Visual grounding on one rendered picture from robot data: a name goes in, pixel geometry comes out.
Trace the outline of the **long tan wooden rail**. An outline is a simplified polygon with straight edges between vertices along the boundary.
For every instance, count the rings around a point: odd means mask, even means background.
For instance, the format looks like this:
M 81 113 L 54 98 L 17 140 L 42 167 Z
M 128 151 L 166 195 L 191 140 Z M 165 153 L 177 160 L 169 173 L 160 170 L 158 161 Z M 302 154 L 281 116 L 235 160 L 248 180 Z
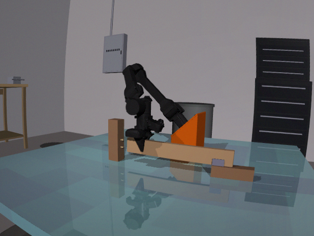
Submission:
M 213 159 L 225 161 L 224 166 L 233 167 L 235 150 L 217 149 L 187 144 L 176 144 L 145 139 L 141 152 L 134 138 L 127 138 L 127 152 L 202 164 L 211 164 Z

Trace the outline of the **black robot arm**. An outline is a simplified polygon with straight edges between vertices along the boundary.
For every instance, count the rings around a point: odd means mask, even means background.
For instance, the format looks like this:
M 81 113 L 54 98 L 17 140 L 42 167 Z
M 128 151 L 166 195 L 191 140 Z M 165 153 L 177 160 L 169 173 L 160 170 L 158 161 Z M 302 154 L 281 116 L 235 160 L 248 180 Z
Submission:
M 167 99 L 158 88 L 152 84 L 147 78 L 143 66 L 138 63 L 129 65 L 123 70 L 123 75 L 126 84 L 124 90 L 125 101 L 127 103 L 126 110 L 129 115 L 151 113 L 152 98 L 150 96 L 140 98 L 144 94 L 142 88 L 144 87 L 159 103 L 160 111 L 169 122 L 174 121 L 179 128 L 188 122 L 182 114 L 185 110 L 178 103 L 171 99 Z M 154 120 L 152 119 L 152 116 L 151 118 L 149 118 L 149 116 L 146 118 L 144 129 L 150 128 L 154 132 L 159 133 L 162 131 L 163 127 L 164 120 Z

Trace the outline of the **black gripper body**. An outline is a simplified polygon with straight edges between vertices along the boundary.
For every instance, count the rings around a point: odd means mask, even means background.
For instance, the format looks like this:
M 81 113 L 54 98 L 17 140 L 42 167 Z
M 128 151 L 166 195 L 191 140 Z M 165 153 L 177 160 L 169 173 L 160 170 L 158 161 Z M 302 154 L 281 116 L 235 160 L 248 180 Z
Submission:
M 137 119 L 136 126 L 134 126 L 134 128 L 127 129 L 125 132 L 125 136 L 131 138 L 141 138 L 144 137 L 145 134 L 151 134 L 152 130 L 150 128 L 144 129 L 144 124 L 148 116 L 149 118 L 151 118 L 151 113 L 142 113 L 135 115 L 135 119 Z

